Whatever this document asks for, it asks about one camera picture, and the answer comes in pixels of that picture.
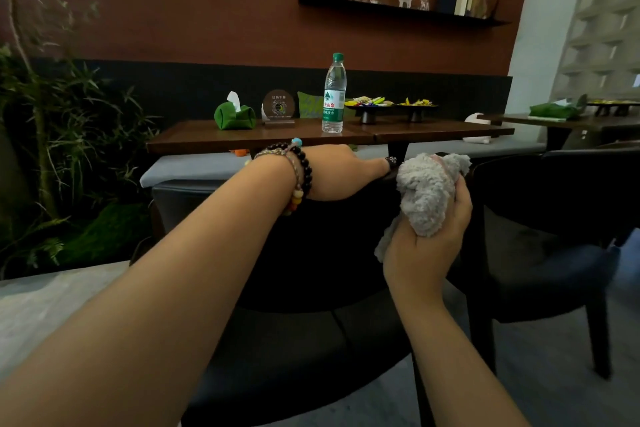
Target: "forearm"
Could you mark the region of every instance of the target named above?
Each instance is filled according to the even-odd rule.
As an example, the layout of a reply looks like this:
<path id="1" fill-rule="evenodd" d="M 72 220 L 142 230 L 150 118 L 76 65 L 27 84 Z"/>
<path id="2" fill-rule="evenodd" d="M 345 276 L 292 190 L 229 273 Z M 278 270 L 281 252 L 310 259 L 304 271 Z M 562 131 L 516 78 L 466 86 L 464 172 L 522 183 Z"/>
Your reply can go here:
<path id="1" fill-rule="evenodd" d="M 263 156 L 220 187 L 5 381 L 4 425 L 175 426 L 294 185 Z"/>
<path id="2" fill-rule="evenodd" d="M 438 427 L 529 425 L 444 305 L 396 304 Z"/>

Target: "vase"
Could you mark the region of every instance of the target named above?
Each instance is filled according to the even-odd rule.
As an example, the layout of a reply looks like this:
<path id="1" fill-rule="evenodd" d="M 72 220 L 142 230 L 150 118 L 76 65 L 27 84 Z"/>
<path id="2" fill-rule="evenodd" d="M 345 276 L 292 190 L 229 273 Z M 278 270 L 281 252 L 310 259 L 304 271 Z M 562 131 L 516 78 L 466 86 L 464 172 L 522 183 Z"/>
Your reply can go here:
<path id="1" fill-rule="evenodd" d="M 474 0 L 471 3 L 471 16 L 486 19 L 489 11 L 486 0 Z"/>

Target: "water bottle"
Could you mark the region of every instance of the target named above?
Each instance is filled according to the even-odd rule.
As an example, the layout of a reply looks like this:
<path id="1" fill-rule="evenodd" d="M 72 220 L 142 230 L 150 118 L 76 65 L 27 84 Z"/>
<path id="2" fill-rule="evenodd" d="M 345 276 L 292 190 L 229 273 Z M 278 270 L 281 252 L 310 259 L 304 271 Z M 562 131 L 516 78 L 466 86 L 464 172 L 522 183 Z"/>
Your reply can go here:
<path id="1" fill-rule="evenodd" d="M 324 109 L 322 131 L 340 133 L 344 114 L 344 93 L 347 90 L 347 72 L 342 64 L 342 53 L 333 54 L 333 64 L 324 81 Z"/>

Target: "gray tile floor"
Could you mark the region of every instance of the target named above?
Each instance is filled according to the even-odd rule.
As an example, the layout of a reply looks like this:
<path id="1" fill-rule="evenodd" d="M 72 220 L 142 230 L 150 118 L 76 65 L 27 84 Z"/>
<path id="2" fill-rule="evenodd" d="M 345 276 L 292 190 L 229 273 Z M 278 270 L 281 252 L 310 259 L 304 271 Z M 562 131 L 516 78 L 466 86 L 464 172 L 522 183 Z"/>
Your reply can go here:
<path id="1" fill-rule="evenodd" d="M 30 350 L 126 263 L 0 282 L 0 381 Z M 495 325 L 498 374 L 534 426 L 640 424 L 640 231 L 629 240 L 609 294 L 614 376 L 591 370 L 583 310 L 558 318 Z M 464 296 L 447 305 L 467 329 Z M 363 389 L 327 407 L 272 427 L 418 426 L 413 369 L 405 358 Z"/>

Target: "decorative lattice wall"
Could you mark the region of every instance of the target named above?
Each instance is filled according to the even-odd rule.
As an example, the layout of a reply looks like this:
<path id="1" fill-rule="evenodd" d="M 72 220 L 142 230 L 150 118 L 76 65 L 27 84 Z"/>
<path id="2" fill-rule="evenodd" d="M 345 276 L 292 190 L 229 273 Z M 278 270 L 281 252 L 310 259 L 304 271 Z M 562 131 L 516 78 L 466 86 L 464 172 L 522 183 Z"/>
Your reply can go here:
<path id="1" fill-rule="evenodd" d="M 640 100 L 640 0 L 578 0 L 552 97 L 583 93 Z"/>

